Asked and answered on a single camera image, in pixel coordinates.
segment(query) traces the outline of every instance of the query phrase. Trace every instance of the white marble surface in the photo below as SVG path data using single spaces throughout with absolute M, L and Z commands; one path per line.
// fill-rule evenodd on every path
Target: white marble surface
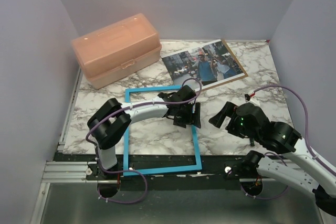
M 163 41 L 161 54 L 168 54 L 189 47 L 200 46 L 201 41 Z M 244 94 L 268 83 L 278 83 L 278 75 L 266 42 L 228 42 L 248 77 L 219 87 L 206 90 L 197 99 L 201 102 L 201 124 L 197 129 L 198 142 L 202 155 L 244 155 L 250 150 L 265 152 L 258 143 L 249 146 L 248 139 L 229 135 L 208 123 L 210 117 L 218 113 L 226 101 L 244 103 Z M 118 82 L 100 90 L 95 90 L 82 78 L 75 109 L 66 135 L 65 154 L 93 154 L 93 145 L 85 141 L 88 132 L 86 122 L 109 99 L 124 101 L 126 88 L 168 86 L 173 82 L 162 62 L 140 70 Z M 137 93 L 132 101 L 147 100 L 157 93 Z M 261 107 L 271 120 L 292 124 L 285 96 L 279 89 L 259 91 L 257 98 Z M 123 153 L 123 139 L 116 146 L 116 153 Z M 174 126 L 171 120 L 149 119 L 130 126 L 130 154 L 153 155 L 192 155 L 194 148 L 191 129 Z

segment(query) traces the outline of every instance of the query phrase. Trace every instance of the blue rectangular frame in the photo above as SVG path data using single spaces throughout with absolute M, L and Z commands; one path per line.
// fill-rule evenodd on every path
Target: blue rectangular frame
M 125 102 L 131 102 L 131 93 L 153 92 L 153 91 L 172 91 L 172 90 L 179 90 L 180 88 L 181 86 L 161 86 L 161 87 L 150 87 L 150 88 L 126 89 L 125 90 Z M 200 149 L 198 146 L 196 127 L 192 125 L 191 131 L 193 134 L 196 165 L 140 169 L 137 171 L 146 175 L 146 174 L 175 173 L 175 172 L 186 172 L 190 170 L 201 170 L 202 162 L 201 162 Z M 129 152 L 129 136 L 130 136 L 130 131 L 128 127 L 124 134 L 124 167 L 123 167 L 124 170 L 129 169 L 129 163 L 128 163 L 129 161 L 128 160 L 129 159 L 129 153 L 128 153 Z M 134 175 L 136 175 L 136 173 L 124 173 L 124 176 L 134 176 Z

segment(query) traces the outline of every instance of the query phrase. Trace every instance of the printed picture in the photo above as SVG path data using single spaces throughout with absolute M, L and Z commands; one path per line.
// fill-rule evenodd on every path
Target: printed picture
M 162 56 L 162 60 L 174 85 L 181 85 L 188 78 L 197 78 L 208 89 L 247 76 L 236 56 L 221 40 Z M 194 82 L 188 85 L 198 88 Z

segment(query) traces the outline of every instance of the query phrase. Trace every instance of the gray wall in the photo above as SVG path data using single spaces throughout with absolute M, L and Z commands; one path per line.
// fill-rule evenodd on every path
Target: gray wall
M 78 69 L 60 0 L 0 0 L 0 222 L 28 223 Z
M 78 33 L 143 12 L 164 39 L 269 39 L 292 0 L 62 0 Z
M 312 146 L 336 165 L 336 1 L 293 0 L 270 48 L 282 84 L 303 96 Z M 304 131 L 303 109 L 288 97 L 295 126 Z

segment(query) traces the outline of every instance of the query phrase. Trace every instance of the orange plastic box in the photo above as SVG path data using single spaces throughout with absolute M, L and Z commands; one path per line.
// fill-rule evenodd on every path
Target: orange plastic box
M 153 64 L 161 50 L 159 34 L 143 14 L 74 39 L 72 47 L 96 89 Z

